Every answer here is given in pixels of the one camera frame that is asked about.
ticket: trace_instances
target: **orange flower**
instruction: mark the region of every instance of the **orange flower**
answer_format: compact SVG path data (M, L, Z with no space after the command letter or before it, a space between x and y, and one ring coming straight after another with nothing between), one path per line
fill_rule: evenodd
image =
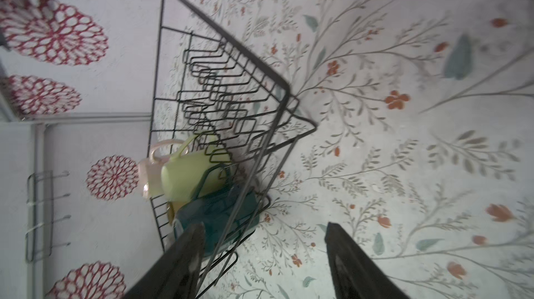
M449 46L449 43L447 43L447 42L439 43L439 44L436 45L436 47L434 48L434 52L442 52L444 49L447 48L447 46Z
M502 204L490 204L490 206L486 209L486 213L494 216L495 218L493 218L493 221L499 223L504 223L514 218L514 215L511 213L511 211Z
M379 29L377 29L377 30L369 29L369 31L367 32L367 34L368 34L368 35L378 35L379 32L380 32ZM370 38L369 36L367 36L367 37L365 38L366 41L368 41L368 40L370 40L370 39L372 39L372 38Z
M297 255L295 254L291 256L291 259L293 260L293 264L295 264L297 268L300 268L300 266L302 265L302 261L298 259Z
M333 62L328 63L328 72L326 73L328 76L337 74L337 69L339 68L339 64L337 63L337 60Z
M464 267L455 262L449 262L447 264L447 270L449 270L452 276L455 276L458 279L462 279L462 276L467 274Z
M484 246L486 244L486 240L487 239L485 236L473 236L473 243L479 246Z
M378 223L380 226L382 226L385 229L389 229L391 227L391 222L389 221L388 217L378 216Z
M388 104L388 109L403 109L404 102L410 101L410 96L408 94L401 94L396 90L391 91L391 96L385 98L385 103Z
M491 20L491 24L495 27L495 28L503 28L504 26L506 26L508 24L508 21L506 19L493 19Z

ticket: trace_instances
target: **floral wallpaper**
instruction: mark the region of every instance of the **floral wallpaper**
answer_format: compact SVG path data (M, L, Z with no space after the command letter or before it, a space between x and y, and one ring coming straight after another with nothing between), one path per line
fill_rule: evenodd
M319 122L207 297L334 297L338 222L411 297L534 298L533 0L195 2Z
M54 283L46 294L48 298L104 298L116 299L124 296L126 284L124 275L110 262L85 263Z
M123 155L106 156L91 166L85 182L97 199L123 198L137 188L137 162Z
M101 26L57 0L1 0L0 25L10 48L55 65L88 65L108 49Z
M0 85L23 114L59 114L76 108L82 98L74 88L34 75L0 78Z

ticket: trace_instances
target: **mug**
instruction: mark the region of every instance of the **mug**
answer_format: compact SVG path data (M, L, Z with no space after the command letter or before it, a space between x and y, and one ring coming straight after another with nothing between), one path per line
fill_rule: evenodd
M176 211L181 209L185 204L183 202L167 202L167 220L169 220L169 226L172 227L172 221L174 220L174 215Z
M172 222L175 239L178 239L190 225L204 223L206 230L205 257L213 254L241 190L237 185L232 184L230 169L226 167L224 168L226 171L224 186L219 191L199 197L200 192L203 190L204 181L210 175L210 172L222 167L224 167L224 164L218 164L204 173L202 181L194 191L191 202L177 210ZM221 245L220 251L228 248L230 244L237 240L257 206L256 195L251 190L245 196L243 204L230 227L230 232L226 235L226 240ZM258 223L259 215L256 214L244 237L252 233Z
M230 163L230 154L226 149L217 149L214 145L208 145L207 149L182 154L191 142L199 135L191 135L180 148L169 156L169 160L161 167L161 188L170 202L189 202L193 191L198 186L204 172L214 166L215 163ZM172 139L164 140L161 146L173 143ZM219 190L224 185L224 180L219 172L213 171L206 178L204 189L200 196Z
M168 139L162 142L157 142L150 145L149 158L141 160L137 164L137 173L139 174L139 189L143 193L143 197L149 199L164 194L161 187L161 168L169 161L169 156L158 157L154 152L160 147L183 144L184 141L180 139Z

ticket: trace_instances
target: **dish rack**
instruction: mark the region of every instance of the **dish rack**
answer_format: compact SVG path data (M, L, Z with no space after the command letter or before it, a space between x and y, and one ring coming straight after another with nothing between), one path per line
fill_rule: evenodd
M169 62L172 57L174 65ZM250 236L243 237L254 216L269 206L267 192L277 174L295 143L313 133L317 124L301 116L288 82L187 0L161 0L156 59L149 148L158 139L198 134L190 151L204 149L211 159L228 153L234 182L241 188L197 293L208 272L225 260L224 265L198 298L237 262L236 248ZM173 71L168 83L166 63ZM216 146L210 154L207 145ZM172 151L170 146L162 155ZM219 252L250 189L258 200L268 202L258 204L235 243ZM150 203L165 250L164 239L171 233L167 200L156 196Z

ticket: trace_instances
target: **mug handle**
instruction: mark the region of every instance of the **mug handle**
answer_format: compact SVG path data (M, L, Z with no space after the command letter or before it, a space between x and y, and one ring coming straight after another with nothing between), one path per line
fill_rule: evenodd
M202 188L204 187L204 183L206 182L206 179L208 178L208 175L215 169L217 168L223 168L224 171L226 171L226 183L225 185L230 185L232 183L232 180L231 180L231 172L230 172L230 168L228 168L228 166L225 164L225 163L218 163L216 164L215 166L209 168L209 169L206 169L206 171L204 172L204 175L202 176L202 178L200 179L200 183L198 184L197 188L195 189L195 191L193 192L193 197L191 198L191 201L194 201L196 199L198 199L199 197L199 194L200 192L202 191Z
M184 141L180 140L180 139L167 139L167 140L162 140L160 142L156 142L154 145L150 145L150 152L149 152L150 162L152 162L152 163L163 163L163 160L160 157L155 156L154 153L160 147L164 147L164 146L167 146L167 145L173 145L173 144L182 144L183 145Z
M198 137L206 134L206 132L208 132L208 131L200 131L198 134L193 134L193 135L189 136L189 138L187 138L187 140L185 140L183 142L183 144L180 146L180 148L176 152L174 152L174 153L172 153L170 155L170 159L171 160L176 160L177 158L179 158L182 155L182 152L184 151L184 149L186 147L188 147L191 142L193 142ZM213 141L216 140L214 135L208 135L208 139L209 139L210 142L213 142Z

